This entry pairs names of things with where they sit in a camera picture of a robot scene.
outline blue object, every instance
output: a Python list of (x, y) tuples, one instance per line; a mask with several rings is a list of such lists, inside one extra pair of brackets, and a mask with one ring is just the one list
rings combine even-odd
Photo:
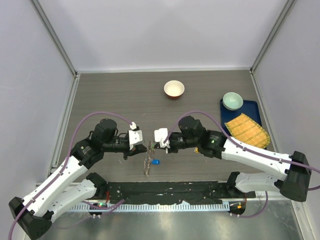
[(253, 121), (258, 123), (260, 126), (262, 126), (260, 113), (259, 113), (259, 107), (258, 103), (256, 101), (248, 101), (244, 100), (242, 107), (240, 107), (238, 110), (231, 111), (225, 108), (222, 99), (220, 100), (220, 112), (221, 112), (221, 126), (226, 131), (227, 134), (231, 135), (228, 131), (225, 123), (230, 122), (232, 119), (235, 119), (236, 117), (240, 116), (241, 114), (247, 115), (249, 118), (251, 118)]
[(158, 159), (153, 159), (151, 163), (152, 163), (152, 164), (155, 164), (155, 165), (158, 165), (158, 164), (160, 164), (160, 160), (158, 160)]

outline bowl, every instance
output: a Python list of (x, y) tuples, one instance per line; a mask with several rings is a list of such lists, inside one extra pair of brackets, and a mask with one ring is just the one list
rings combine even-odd
[(236, 92), (227, 92), (222, 99), (223, 106), (231, 111), (238, 110), (244, 104), (242, 97)]
[(178, 99), (184, 93), (185, 86), (180, 81), (172, 80), (172, 81), (168, 81), (164, 85), (163, 90), (165, 94), (168, 96), (168, 98)]

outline yellow towel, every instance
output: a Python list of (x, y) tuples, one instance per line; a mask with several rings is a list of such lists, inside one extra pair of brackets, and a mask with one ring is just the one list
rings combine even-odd
[(247, 115), (241, 113), (225, 126), (233, 137), (246, 144), (264, 149), (270, 143), (269, 134)]

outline purple cable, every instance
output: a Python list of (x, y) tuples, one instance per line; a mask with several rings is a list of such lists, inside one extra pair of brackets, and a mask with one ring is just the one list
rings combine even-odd
[[(257, 151), (254, 151), (250, 148), (247, 148), (247, 147), (243, 147), (241, 144), (237, 143), (236, 141), (234, 141), (227, 133), (226, 131), (222, 128), (222, 126), (218, 123), (218, 121), (213, 117), (211, 116), (210, 114), (204, 112), (204, 111), (199, 111), (199, 110), (194, 110), (194, 111), (189, 111), (185, 114), (183, 114), (176, 122), (175, 124), (173, 125), (173, 127), (171, 128), (171, 130), (169, 131), (168, 133), (168, 136), (165, 138), (165, 140), (163, 141), (164, 143), (169, 139), (170, 135), (172, 134), (172, 132), (174, 131), (175, 127), (178, 125), (179, 121), (184, 118), (185, 116), (188, 116), (190, 114), (202, 114), (202, 115), (205, 115), (207, 116), (209, 119), (211, 119), (216, 125), (217, 127), (221, 130), (221, 132), (234, 144), (236, 145), (237, 147), (239, 147), (240, 149), (242, 149), (243, 151), (248, 151), (249, 153), (252, 153), (252, 154), (255, 154), (255, 155), (258, 155), (260, 157), (264, 157), (264, 158), (267, 158), (267, 159), (270, 159), (270, 160), (273, 160), (273, 161), (277, 161), (277, 162), (282, 162), (282, 163), (286, 163), (286, 164), (293, 164), (293, 165), (296, 165), (296, 166), (299, 166), (299, 167), (303, 167), (303, 168), (306, 168), (306, 169), (310, 169), (312, 171), (315, 171), (317, 173), (320, 174), (320, 170), (313, 167), (313, 166), (308, 166), (308, 165), (305, 165), (305, 164), (302, 164), (302, 163), (299, 163), (299, 162), (295, 162), (295, 161), (289, 161), (289, 160), (283, 160), (283, 159), (280, 159), (280, 158), (277, 158), (277, 157), (274, 157), (274, 156), (268, 156), (268, 155), (265, 155), (263, 153), (260, 153), (260, 152), (257, 152)], [(308, 191), (314, 191), (314, 190), (318, 190), (320, 189), (320, 185), (319, 186), (315, 186), (315, 187), (311, 187), (308, 189)]]
[(10, 230), (9, 230), (9, 234), (8, 234), (8, 240), (12, 240), (12, 234), (14, 232), (14, 228), (15, 228), (15, 225), (17, 224), (18, 220), (20, 219), (21, 215), (25, 212), (25, 210), (30, 206), (30, 204), (34, 203), (35, 200), (46, 190), (48, 189), (58, 178), (59, 176), (63, 173), (63, 171), (65, 170), (67, 164), (68, 164), (68, 161), (69, 161), (69, 157), (70, 157), (70, 153), (71, 153), (71, 149), (72, 149), (72, 146), (74, 144), (74, 141), (75, 141), (75, 138), (76, 138), (76, 134), (80, 128), (80, 126), (84, 123), (85, 120), (87, 120), (88, 118), (90, 118), (91, 116), (94, 116), (94, 115), (99, 115), (99, 114), (107, 114), (107, 115), (111, 115), (111, 116), (114, 116), (114, 117), (117, 117), (117, 118), (120, 118), (122, 119), (123, 121), (127, 122), (128, 124), (132, 125), (132, 122), (129, 121), (128, 119), (124, 118), (123, 116), (120, 116), (116, 113), (113, 113), (113, 112), (108, 112), (108, 111), (96, 111), (96, 112), (92, 112), (90, 114), (88, 114), (87, 116), (85, 116), (80, 122), (79, 124), (76, 126), (75, 130), (74, 130), (74, 133), (72, 135), (72, 138), (71, 138), (71, 142), (70, 142), (70, 145), (69, 145), (69, 149), (68, 149), (68, 152), (67, 152), (67, 155), (66, 155), (66, 158), (65, 158), (65, 162), (64, 162), (64, 165), (63, 167), (61, 168), (61, 170), (59, 171), (60, 174), (58, 174), (57, 176), (55, 176), (42, 190), (40, 190), (34, 197), (33, 199), (31, 199), (22, 209), (21, 211), (18, 213), (18, 215), (15, 217), (11, 227), (10, 227)]
[[(82, 201), (82, 202), (85, 203), (85, 204), (90, 205), (91, 207), (97, 208), (97, 206), (95, 206), (95, 205), (93, 205), (93, 204), (91, 204), (91, 203), (89, 203), (89, 202), (87, 202), (87, 201)], [(113, 205), (113, 206), (109, 206), (109, 207), (99, 207), (99, 209), (103, 209), (103, 210), (112, 209), (112, 210), (110, 210), (110, 211), (108, 211), (108, 212), (102, 213), (101, 216), (102, 216), (102, 215), (105, 216), (105, 215), (108, 215), (108, 214), (112, 213), (112, 212), (115, 211), (118, 207), (120, 207), (120, 205), (123, 204), (124, 202), (125, 202), (125, 200), (122, 199), (122, 200), (120, 200), (117, 204), (115, 204), (115, 205)], [(82, 222), (84, 222), (85, 220), (90, 219), (90, 218), (91, 218), (91, 216), (87, 216), (87, 217), (81, 219), (80, 221), (78, 221), (78, 222), (70, 225), (70, 226), (55, 226), (55, 228), (56, 228), (56, 229), (63, 229), (63, 230), (65, 230), (65, 229), (70, 229), (70, 228), (74, 227), (75, 225), (78, 225), (78, 224), (80, 224), (80, 223), (82, 223)]]
[(265, 192), (265, 204), (263, 206), (263, 208), (260, 210), (260, 212), (256, 213), (256, 214), (253, 214), (251, 216), (242, 216), (240, 215), (239, 218), (242, 218), (242, 219), (251, 219), (251, 218), (254, 218), (254, 217), (258, 217), (260, 214), (262, 214), (264, 212), (264, 210), (266, 210), (267, 206), (268, 206), (268, 193)]

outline purple hose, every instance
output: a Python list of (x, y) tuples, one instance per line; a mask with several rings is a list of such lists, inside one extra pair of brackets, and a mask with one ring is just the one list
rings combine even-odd
[[(115, 205), (113, 205), (113, 206), (109, 206), (109, 207), (99, 207), (99, 209), (103, 209), (103, 210), (112, 209), (112, 210), (110, 210), (110, 211), (107, 211), (107, 212), (102, 213), (101, 216), (102, 216), (102, 215), (105, 216), (105, 215), (108, 215), (108, 214), (112, 213), (112, 212), (115, 211), (121, 204), (123, 204), (124, 201), (125, 201), (125, 200), (122, 199), (122, 200), (120, 200), (117, 204), (115, 204)], [(91, 203), (89, 203), (89, 202), (87, 202), (87, 201), (82, 201), (82, 202), (85, 203), (85, 204), (90, 205), (91, 207), (97, 208), (97, 206), (95, 206), (95, 205), (93, 205), (93, 204), (91, 204)], [(84, 222), (85, 220), (90, 219), (90, 218), (91, 218), (91, 216), (87, 216), (87, 217), (81, 219), (80, 221), (78, 221), (78, 222), (70, 225), (70, 226), (54, 226), (54, 227), (55, 227), (56, 229), (63, 229), (63, 230), (65, 230), (65, 229), (70, 229), (70, 228), (74, 227), (75, 225), (78, 225), (78, 224), (80, 224), (80, 223), (82, 223), (82, 222)]]
[[(299, 162), (295, 162), (295, 161), (289, 161), (289, 160), (283, 160), (283, 159), (280, 159), (280, 158), (277, 158), (277, 157), (274, 157), (274, 156), (268, 156), (268, 155), (265, 155), (263, 153), (260, 153), (260, 152), (257, 152), (257, 151), (254, 151), (250, 148), (247, 148), (247, 147), (244, 147), (242, 146), (241, 144), (237, 143), (236, 141), (234, 141), (227, 133), (226, 131), (222, 128), (222, 126), (218, 123), (218, 121), (213, 117), (211, 116), (210, 114), (204, 112), (204, 111), (199, 111), (199, 110), (194, 110), (194, 111), (189, 111), (185, 114), (183, 114), (176, 122), (175, 124), (173, 125), (173, 127), (171, 128), (171, 130), (169, 131), (168, 133), (168, 136), (165, 138), (165, 140), (163, 141), (164, 143), (169, 139), (170, 135), (172, 134), (172, 132), (174, 131), (175, 127), (178, 125), (179, 121), (184, 118), (185, 116), (188, 116), (190, 114), (202, 114), (202, 115), (205, 115), (207, 116), (209, 119), (211, 119), (216, 125), (217, 127), (221, 130), (221, 132), (236, 146), (238, 146), (240, 149), (242, 149), (243, 151), (248, 151), (249, 153), (252, 153), (252, 154), (255, 154), (255, 155), (258, 155), (260, 157), (264, 157), (264, 158), (267, 158), (267, 159), (270, 159), (270, 160), (273, 160), (273, 161), (277, 161), (277, 162), (282, 162), (282, 163), (286, 163), (286, 164), (293, 164), (293, 165), (296, 165), (296, 166), (299, 166), (299, 167), (303, 167), (303, 168), (306, 168), (306, 169), (310, 169), (312, 171), (315, 171), (317, 173), (320, 174), (320, 170), (313, 167), (313, 166), (308, 166), (308, 165), (305, 165), (305, 164), (302, 164), (302, 163), (299, 163)], [(308, 189), (308, 191), (313, 191), (313, 190), (318, 190), (320, 189), (320, 185), (319, 186), (315, 186), (315, 187), (311, 187)]]
[[(88, 118), (90, 118), (91, 116), (94, 116), (94, 115), (100, 115), (100, 114), (107, 114), (107, 115), (111, 115), (111, 116), (114, 116), (114, 117), (117, 117), (117, 118), (120, 118), (122, 120), (124, 120), (125, 122), (127, 122), (128, 124), (132, 124), (131, 121), (129, 121), (128, 119), (124, 118), (123, 116), (120, 116), (116, 113), (113, 113), (113, 112), (108, 112), (108, 111), (96, 111), (96, 112), (92, 112), (90, 114), (88, 114), (87, 116), (85, 116), (80, 122), (79, 124), (76, 126), (75, 130), (74, 130), (74, 133), (72, 135), (72, 138), (71, 138), (71, 142), (70, 142), (70, 145), (69, 145), (69, 149), (68, 149), (68, 152), (67, 152), (67, 155), (66, 155), (66, 158), (65, 158), (65, 162), (64, 162), (64, 165), (63, 167), (61, 168), (60, 170), (60, 174), (63, 173), (63, 171), (65, 170), (65, 168), (67, 167), (67, 164), (68, 164), (68, 161), (69, 161), (69, 157), (70, 157), (70, 153), (71, 153), (71, 149), (72, 149), (72, 146), (74, 145), (74, 141), (75, 141), (75, 138), (76, 138), (76, 134), (80, 128), (80, 126), (84, 123), (85, 120), (87, 120)], [(34, 197), (33, 197), (33, 200), (30, 200), (24, 207), (23, 209), (18, 213), (18, 215), (15, 217), (11, 227), (10, 227), (10, 230), (9, 230), (9, 234), (8, 234), (8, 240), (12, 240), (12, 234), (14, 232), (14, 228), (15, 228), (15, 225), (16, 223), (18, 222), (19, 218), (21, 217), (21, 215), (25, 212), (25, 210), (30, 206), (30, 204), (32, 204), (46, 189), (48, 189), (57, 179), (58, 177), (60, 176), (60, 174), (58, 174), (57, 176), (55, 176), (42, 190), (40, 190)]]
[(269, 200), (268, 200), (268, 193), (265, 192), (265, 204), (264, 204), (263, 208), (260, 210), (260, 212), (258, 212), (258, 213), (256, 213), (256, 214), (253, 214), (253, 215), (250, 215), (250, 216), (242, 216), (242, 215), (240, 215), (239, 218), (242, 218), (242, 219), (251, 219), (251, 218), (254, 218), (254, 217), (258, 217), (259, 215), (261, 215), (261, 214), (266, 210), (266, 208), (267, 208), (267, 206), (268, 206), (268, 201), (269, 201)]

